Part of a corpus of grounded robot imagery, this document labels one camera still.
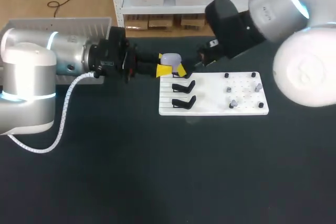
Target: white pegboard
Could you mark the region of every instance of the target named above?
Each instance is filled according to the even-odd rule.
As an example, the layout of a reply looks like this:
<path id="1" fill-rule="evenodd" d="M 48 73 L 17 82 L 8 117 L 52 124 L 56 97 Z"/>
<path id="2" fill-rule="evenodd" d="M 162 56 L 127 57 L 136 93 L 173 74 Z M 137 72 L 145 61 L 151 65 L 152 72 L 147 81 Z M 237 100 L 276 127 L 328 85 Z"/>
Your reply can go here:
<path id="1" fill-rule="evenodd" d="M 224 115 L 267 115 L 268 104 L 264 89 L 255 92 L 255 87 L 262 84 L 260 74 L 255 72 L 228 73 L 193 73 L 189 79 L 163 76 L 160 80 L 160 115 L 180 116 L 224 116 Z M 196 85 L 190 94 L 174 92 L 172 84 L 189 86 L 195 80 Z M 189 102 L 196 96 L 196 102 L 190 110 L 174 108 L 173 99 Z M 235 100 L 237 107 L 231 109 L 230 103 Z"/>

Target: dark gray table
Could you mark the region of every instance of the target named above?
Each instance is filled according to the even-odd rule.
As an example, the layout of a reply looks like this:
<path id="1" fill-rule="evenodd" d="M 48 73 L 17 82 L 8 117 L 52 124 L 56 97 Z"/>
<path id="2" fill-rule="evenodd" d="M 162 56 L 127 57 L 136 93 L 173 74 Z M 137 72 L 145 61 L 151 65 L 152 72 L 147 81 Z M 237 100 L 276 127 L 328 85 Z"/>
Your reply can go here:
<path id="1" fill-rule="evenodd" d="M 193 55 L 208 38 L 134 39 Z M 59 146 L 37 155 L 0 137 L 0 223 L 335 223 L 336 106 L 305 108 L 272 78 L 264 44 L 206 71 L 259 71 L 268 116 L 158 113 L 159 80 L 80 86 Z M 57 88 L 55 139 L 67 87 Z"/>

